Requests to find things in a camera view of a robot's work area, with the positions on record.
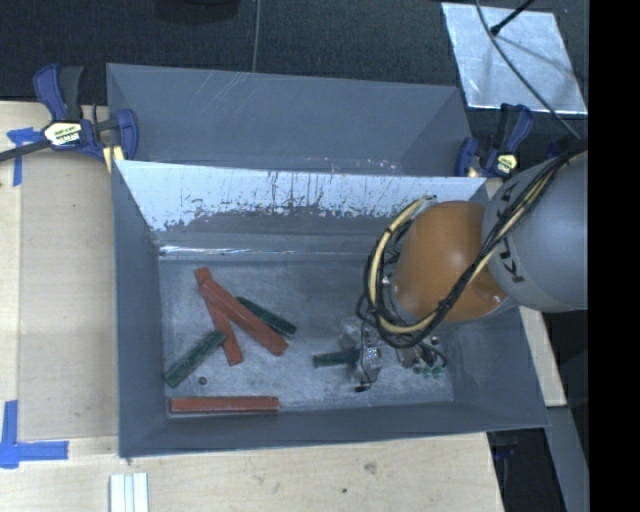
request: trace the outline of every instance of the wooden board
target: wooden board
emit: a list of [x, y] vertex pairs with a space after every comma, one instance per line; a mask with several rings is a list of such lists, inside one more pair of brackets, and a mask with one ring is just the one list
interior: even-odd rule
[[130, 461], [115, 441], [75, 440], [69, 461], [0, 471], [0, 511], [108, 510], [109, 476], [137, 472], [153, 512], [504, 510], [482, 434]]
[[542, 313], [533, 309], [520, 307], [520, 317], [524, 326], [531, 357], [538, 374], [538, 382], [547, 407], [559, 407], [567, 405], [567, 397], [564, 393], [556, 358], [551, 348], [549, 333], [542, 318]]
[[[18, 111], [1, 104], [0, 129], [11, 126]], [[0, 151], [13, 144], [0, 139]], [[13, 161], [0, 163], [0, 400], [17, 396], [20, 288], [20, 188], [13, 187]]]
[[[49, 117], [38, 103], [5, 102], [0, 108], [2, 133], [39, 129]], [[99, 119], [106, 115], [104, 107], [98, 109]], [[0, 191], [10, 196], [12, 208], [3, 202], [3, 221], [11, 228], [3, 229], [8, 239], [1, 256], [5, 279], [13, 283], [2, 287], [12, 294], [2, 303], [13, 309], [3, 310], [0, 343], [16, 368], [18, 322], [9, 317], [18, 311], [19, 279], [19, 438], [114, 435], [113, 228], [106, 167], [47, 149], [23, 157], [19, 187], [11, 184], [13, 162], [2, 171]], [[3, 364], [11, 359], [3, 357]], [[16, 398], [15, 380], [3, 381], [14, 382], [4, 398]]]

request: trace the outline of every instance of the gray bin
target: gray bin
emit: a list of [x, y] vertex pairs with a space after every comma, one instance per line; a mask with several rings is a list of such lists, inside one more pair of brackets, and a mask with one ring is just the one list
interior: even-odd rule
[[[390, 349], [365, 393], [354, 392], [346, 368], [312, 366], [314, 353], [338, 349], [339, 323], [353, 315], [367, 255], [403, 206], [425, 194], [486, 199], [483, 180], [446, 176], [468, 135], [457, 90], [134, 66], [110, 66], [109, 74], [110, 107], [132, 108], [142, 138], [138, 161], [119, 162], [112, 175], [121, 456], [547, 424], [517, 310], [444, 333], [449, 365], [438, 381], [401, 368]], [[241, 92], [242, 84], [253, 85]], [[287, 87], [301, 87], [304, 101]], [[327, 112], [333, 122], [319, 121]], [[265, 144], [266, 121], [276, 114], [269, 140], [280, 143]], [[397, 133], [365, 129], [370, 116], [384, 117]], [[442, 130], [434, 119], [445, 120], [437, 123]], [[216, 138], [225, 126], [242, 131], [242, 140]], [[327, 133], [330, 126], [336, 133]], [[340, 144], [340, 130], [349, 144]], [[245, 362], [229, 368], [218, 351], [172, 389], [163, 371], [211, 329], [193, 276], [200, 266], [298, 332], [276, 358], [236, 328]], [[197, 383], [200, 374], [209, 377], [206, 386]], [[208, 394], [275, 394], [281, 410], [167, 414], [170, 396]]]

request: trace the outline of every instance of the black cable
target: black cable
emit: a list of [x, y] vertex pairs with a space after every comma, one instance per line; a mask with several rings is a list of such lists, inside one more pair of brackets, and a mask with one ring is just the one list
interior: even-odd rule
[[425, 343], [423, 341], [418, 343], [418, 346], [422, 350], [428, 350], [430, 352], [433, 352], [436, 356], [438, 356], [440, 358], [440, 360], [442, 361], [442, 364], [440, 365], [442, 368], [445, 368], [447, 366], [447, 363], [448, 363], [447, 356], [445, 356], [444, 353], [440, 349], [437, 349], [433, 345], [429, 345], [428, 343]]
[[482, 13], [482, 7], [480, 5], [480, 1], [475, 0], [475, 5], [476, 5], [476, 11], [478, 12], [478, 16], [480, 17], [480, 22], [482, 24], [482, 27], [484, 28], [485, 32], [487, 33], [487, 36], [489, 37], [489, 40], [491, 41], [495, 49], [498, 51], [500, 56], [503, 58], [507, 66], [511, 68], [511, 71], [513, 71], [513, 73], [518, 77], [518, 79], [522, 82], [522, 84], [527, 89], [529, 89], [531, 94], [533, 94], [536, 97], [536, 99], [540, 103], [542, 103], [542, 105], [544, 105], [544, 107], [549, 111], [549, 113], [553, 117], [555, 117], [558, 121], [560, 121], [560, 124], [562, 124], [565, 130], [567, 130], [576, 139], [582, 140], [582, 137], [580, 137], [578, 132], [576, 132], [573, 128], [571, 128], [571, 126], [569, 126], [569, 124], [553, 109], [551, 105], [549, 105], [549, 103], [540, 95], [540, 93], [536, 89], [534, 89], [534, 87], [529, 83], [529, 81], [524, 76], [522, 76], [522, 74], [516, 69], [516, 67], [513, 65], [513, 62], [509, 60], [509, 58], [504, 53], [504, 51], [496, 41], [495, 37], [491, 33], [491, 28], [489, 28], [489, 24], [487, 23], [487, 20], [485, 19], [484, 14]]
[[[540, 201], [540, 199], [542, 198], [546, 190], [551, 185], [557, 172], [567, 163], [567, 161], [568, 161], [568, 157], [564, 157], [564, 158], [557, 158], [556, 160], [550, 162], [542, 171], [540, 171], [540, 173], [538, 173], [538, 175], [534, 180], [528, 183], [528, 185], [523, 189], [523, 191], [516, 197], [513, 203], [508, 207], [508, 215], [503, 214], [502, 218], [498, 221], [498, 223], [496, 223], [496, 226], [494, 226], [494, 229], [491, 230], [490, 235], [487, 237], [487, 239], [485, 240], [485, 243], [483, 244], [483, 249], [480, 251], [475, 261], [462, 274], [458, 282], [456, 282], [456, 284], [453, 286], [449, 295], [447, 295], [447, 297], [443, 301], [441, 301], [438, 311], [436, 313], [436, 317], [429, 324], [428, 328], [425, 329], [426, 331], [425, 335], [428, 335], [429, 333], [431, 333], [433, 329], [435, 329], [435, 327], [437, 327], [437, 325], [444, 319], [449, 309], [453, 307], [453, 304], [455, 304], [457, 299], [460, 297], [460, 295], [464, 291], [464, 288], [470, 281], [471, 276], [474, 274], [478, 264], [498, 244], [502, 243], [504, 239], [507, 236], [509, 236], [513, 232], [513, 230], [520, 225], [520, 223], [526, 218], [529, 212], [531, 212], [533, 208], [535, 208], [535, 206], [538, 204], [538, 202]], [[534, 189], [534, 187], [537, 187], [538, 184], [545, 179], [546, 181], [542, 186], [542, 189], [540, 190], [540, 192], [536, 195], [533, 201], [530, 201], [527, 204], [525, 201], [527, 201], [526, 198], [529, 195], [529, 193]], [[513, 225], [511, 225], [504, 233], [502, 233], [500, 236], [495, 238], [497, 233], [499, 231], [502, 231], [502, 229], [507, 224], [507, 222], [510, 221], [512, 213], [514, 211], [517, 211], [520, 207], [526, 208], [526, 210], [524, 210], [520, 218], [518, 218], [513, 223]]]
[[522, 11], [524, 11], [527, 7], [529, 7], [535, 1], [536, 0], [527, 0], [520, 7], [518, 7], [515, 11], [513, 11], [511, 14], [509, 14], [509, 16], [507, 16], [505, 19], [503, 19], [500, 23], [497, 23], [493, 27], [491, 27], [491, 33], [494, 36], [497, 36], [504, 27], [506, 27], [509, 23], [511, 23], [511, 21], [513, 19], [515, 19], [518, 16], [520, 16], [520, 13], [522, 13]]
[[362, 369], [362, 373], [364, 373], [365, 377], [367, 378], [367, 382], [362, 382], [360, 381], [360, 385], [355, 389], [356, 393], [362, 393], [363, 391], [368, 391], [369, 389], [371, 389], [371, 386], [373, 386], [373, 380], [371, 380], [371, 377], [369, 376], [369, 373], [367, 372], [367, 370], [364, 367], [364, 350], [365, 350], [365, 341], [364, 341], [364, 329], [365, 329], [365, 323], [362, 322], [362, 325], [360, 326], [360, 368]]
[[402, 325], [402, 326], [407, 326], [407, 325], [409, 325], [409, 323], [408, 323], [408, 322], [406, 322], [406, 321], [404, 320], [404, 318], [402, 318], [402, 315], [400, 314], [400, 312], [398, 311], [398, 308], [397, 308], [397, 307], [396, 307], [396, 305], [395, 305], [395, 301], [394, 301], [394, 300], [392, 300], [391, 298], [389, 298], [389, 305], [391, 306], [391, 309], [393, 310], [393, 314], [395, 315], [395, 317], [396, 317], [396, 319], [397, 319], [397, 320], [396, 320], [396, 324], [398, 324], [398, 323], [399, 323], [399, 324], [400, 324], [400, 325]]

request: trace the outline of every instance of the bin floor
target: bin floor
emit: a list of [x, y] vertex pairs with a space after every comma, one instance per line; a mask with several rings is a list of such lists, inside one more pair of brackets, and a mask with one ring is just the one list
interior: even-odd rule
[[382, 347], [384, 366], [373, 387], [359, 385], [347, 365], [314, 368], [313, 355], [341, 350], [341, 322], [354, 315], [362, 291], [366, 255], [300, 261], [274, 255], [160, 261], [165, 370], [213, 329], [194, 272], [208, 266], [232, 295], [242, 295], [297, 326], [290, 346], [276, 357], [233, 324], [244, 361], [230, 367], [221, 348], [166, 396], [274, 395], [282, 409], [335, 409], [453, 400], [448, 369], [434, 379], [403, 368], [395, 351]]

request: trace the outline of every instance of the clamp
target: clamp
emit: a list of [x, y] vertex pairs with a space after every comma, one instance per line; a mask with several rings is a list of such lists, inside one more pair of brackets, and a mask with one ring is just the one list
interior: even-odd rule
[[119, 128], [121, 155], [126, 159], [135, 156], [138, 149], [138, 127], [132, 110], [116, 112], [114, 119], [94, 122], [82, 117], [78, 105], [78, 83], [84, 68], [61, 67], [50, 64], [33, 77], [33, 87], [38, 101], [51, 114], [51, 122], [41, 130], [42, 138], [0, 153], [0, 162], [18, 158], [44, 148], [54, 151], [74, 151], [104, 162], [110, 166], [111, 148], [100, 141], [100, 132]]
[[455, 175], [506, 178], [518, 167], [516, 150], [533, 126], [533, 115], [524, 105], [500, 105], [500, 122], [495, 135], [482, 143], [467, 137], [455, 164]]

